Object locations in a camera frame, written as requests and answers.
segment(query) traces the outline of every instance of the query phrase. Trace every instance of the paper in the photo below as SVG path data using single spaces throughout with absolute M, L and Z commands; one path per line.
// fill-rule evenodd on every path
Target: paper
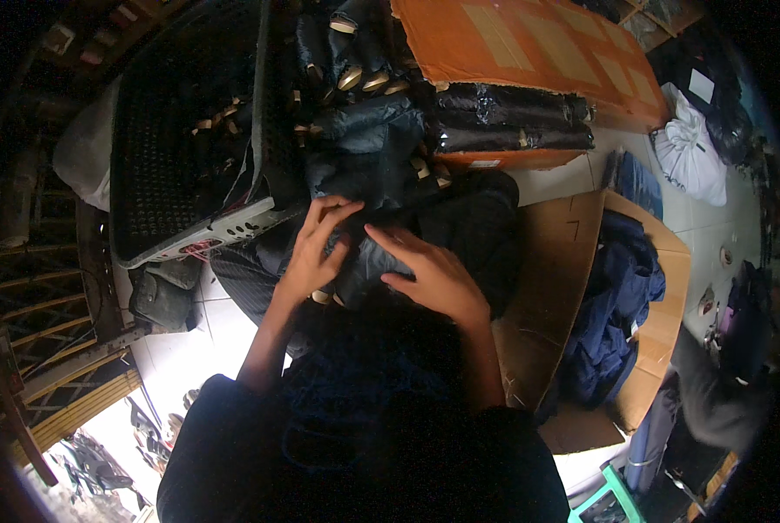
M 469 169 L 486 169 L 487 167 L 497 167 L 500 160 L 474 160 L 468 166 Z
M 712 91 L 715 88 L 716 84 L 711 79 L 699 73 L 698 69 L 692 69 L 692 75 L 689 76 L 690 93 L 709 104 L 709 101 L 712 99 Z

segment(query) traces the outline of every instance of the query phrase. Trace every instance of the black plastic crate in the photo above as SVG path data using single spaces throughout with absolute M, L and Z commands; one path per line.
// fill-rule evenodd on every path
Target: black plastic crate
M 205 239 L 215 246 L 253 238 L 305 207 L 293 132 L 282 118 L 284 100 L 278 96 L 282 46 L 272 34 L 275 11 L 271 0 L 197 3 L 126 68 L 111 163 L 112 252 L 122 266 L 176 258 L 187 245 Z M 243 202 L 240 195 L 252 196 L 244 212 L 227 215 L 244 225 L 238 228 L 242 234 L 228 227 L 224 214 L 202 218 L 193 210 L 194 195 L 184 179 L 194 169 L 194 158 L 183 153 L 189 136 L 182 130 L 191 128 L 200 112 L 179 103 L 177 95 L 182 81 L 207 75 L 213 64 L 230 56 L 243 57 L 254 69 L 248 170 L 231 199 Z M 214 231 L 217 223 L 221 227 Z

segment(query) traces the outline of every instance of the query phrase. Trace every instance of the cardboard box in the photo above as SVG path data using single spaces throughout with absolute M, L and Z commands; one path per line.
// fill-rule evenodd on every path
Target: cardboard box
M 434 159 L 446 164 L 452 171 L 466 169 L 532 169 L 542 171 L 571 162 L 584 151 L 532 149 L 529 151 L 469 151 L 446 152 Z
M 650 304 L 635 333 L 637 363 L 613 405 L 588 412 L 559 402 L 540 428 L 553 454 L 622 443 L 643 421 L 663 381 L 684 315 L 688 248 L 662 222 L 610 191 L 577 194 L 521 208 L 526 256 L 518 291 L 493 324 L 507 403 L 535 410 L 550 387 L 573 328 L 596 253 L 603 211 L 641 222 L 666 275 L 663 301 Z
M 634 37 L 567 0 L 391 0 L 391 6 L 432 84 L 578 93 L 596 107 L 597 126 L 623 131 L 647 133 L 670 117 Z

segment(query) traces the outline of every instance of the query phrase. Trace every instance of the green plastic stool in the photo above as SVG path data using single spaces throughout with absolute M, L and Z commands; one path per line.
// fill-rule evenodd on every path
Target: green plastic stool
M 643 515 L 640 514 L 639 509 L 634 504 L 634 498 L 631 497 L 623 479 L 619 477 L 617 471 L 614 470 L 614 467 L 611 466 L 610 462 L 605 462 L 600 469 L 602 470 L 602 475 L 605 476 L 605 485 L 599 487 L 599 490 L 588 498 L 587 501 L 582 503 L 582 505 L 571 510 L 570 516 L 567 518 L 567 523 L 584 523 L 580 516 L 609 491 L 614 492 L 614 496 L 617 498 L 619 505 L 623 508 L 625 515 L 628 516 L 629 523 L 645 523 Z

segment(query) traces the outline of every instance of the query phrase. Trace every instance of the navy blue fabric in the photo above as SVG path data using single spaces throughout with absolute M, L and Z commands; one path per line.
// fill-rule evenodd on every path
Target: navy blue fabric
M 563 392 L 586 408 L 613 401 L 637 360 L 632 324 L 643 325 L 648 302 L 660 301 L 666 278 L 643 225 L 605 211 L 582 305 L 567 341 Z

